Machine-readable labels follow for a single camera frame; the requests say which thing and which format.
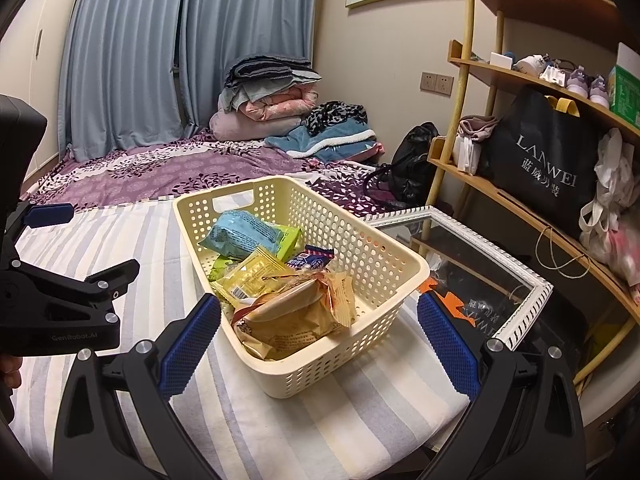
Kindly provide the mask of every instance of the blue snack bag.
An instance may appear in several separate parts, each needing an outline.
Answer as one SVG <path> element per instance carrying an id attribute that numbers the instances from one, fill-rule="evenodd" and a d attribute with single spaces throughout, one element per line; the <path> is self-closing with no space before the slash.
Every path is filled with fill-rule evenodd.
<path id="1" fill-rule="evenodd" d="M 282 236 L 282 231 L 247 211 L 225 211 L 198 245 L 229 258 L 244 260 L 258 246 L 277 254 Z"/>

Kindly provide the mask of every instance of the bed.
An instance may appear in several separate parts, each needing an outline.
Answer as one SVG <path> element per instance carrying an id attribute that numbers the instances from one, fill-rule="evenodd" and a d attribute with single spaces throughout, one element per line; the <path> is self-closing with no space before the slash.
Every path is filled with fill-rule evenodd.
<path id="1" fill-rule="evenodd" d="M 373 169 L 356 162 L 293 159 L 261 141 L 217 141 L 204 131 L 190 139 L 119 150 L 83 163 L 65 157 L 24 198 L 37 205 L 69 202 L 79 212 L 287 174 L 356 216 L 366 216 L 387 211 L 362 192 L 363 178 Z"/>
<path id="2" fill-rule="evenodd" d="M 125 351 L 155 339 L 203 293 L 172 202 L 86 210 L 69 224 L 27 228 L 17 249 L 25 262 L 80 280 L 129 258 L 139 261 L 140 275 L 113 302 Z M 268 397 L 219 331 L 172 407 L 222 478 L 370 479 L 434 437 L 469 402 L 418 325 L 416 306 L 414 293 L 389 337 L 290 399 Z M 12 397 L 12 429 L 47 472 L 73 357 L 25 358 L 24 384 Z M 143 461 L 160 469 L 130 396 L 120 399 Z"/>

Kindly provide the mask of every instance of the pink quilt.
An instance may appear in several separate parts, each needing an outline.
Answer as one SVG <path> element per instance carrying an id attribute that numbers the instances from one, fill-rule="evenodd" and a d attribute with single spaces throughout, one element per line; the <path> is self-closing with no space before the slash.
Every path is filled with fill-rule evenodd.
<path id="1" fill-rule="evenodd" d="M 282 117 L 308 114 L 318 101 L 315 84 L 298 85 L 272 94 L 256 102 L 242 104 L 238 111 L 254 121 L 268 121 Z"/>

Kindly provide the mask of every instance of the plastic basket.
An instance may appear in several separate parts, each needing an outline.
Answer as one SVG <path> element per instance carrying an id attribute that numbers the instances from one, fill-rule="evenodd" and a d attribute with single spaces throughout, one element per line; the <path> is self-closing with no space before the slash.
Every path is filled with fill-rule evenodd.
<path id="1" fill-rule="evenodd" d="M 180 231 L 207 292 L 212 292 L 207 276 L 215 253 L 200 247 L 198 241 L 230 208 L 302 228 L 305 243 L 334 248 L 331 270 L 346 270 L 353 276 L 357 319 L 351 328 L 329 334 L 280 361 L 250 355 L 223 316 L 222 329 L 232 347 L 271 397 L 282 399 L 300 392 L 368 348 L 388 330 L 404 298 L 429 277 L 429 267 L 417 253 L 294 179 L 271 176 L 176 199 L 174 212 Z"/>

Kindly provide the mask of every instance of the blue curtain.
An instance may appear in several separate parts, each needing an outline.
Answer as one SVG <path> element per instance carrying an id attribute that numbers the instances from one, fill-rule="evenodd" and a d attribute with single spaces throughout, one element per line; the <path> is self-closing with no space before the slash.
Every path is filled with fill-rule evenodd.
<path id="1" fill-rule="evenodd" d="M 184 0 L 180 90 L 187 134 L 217 111 L 227 65 L 251 54 L 310 59 L 315 0 Z"/>
<path id="2" fill-rule="evenodd" d="M 184 136 L 174 85 L 181 0 L 78 0 L 60 78 L 58 140 L 77 160 Z"/>

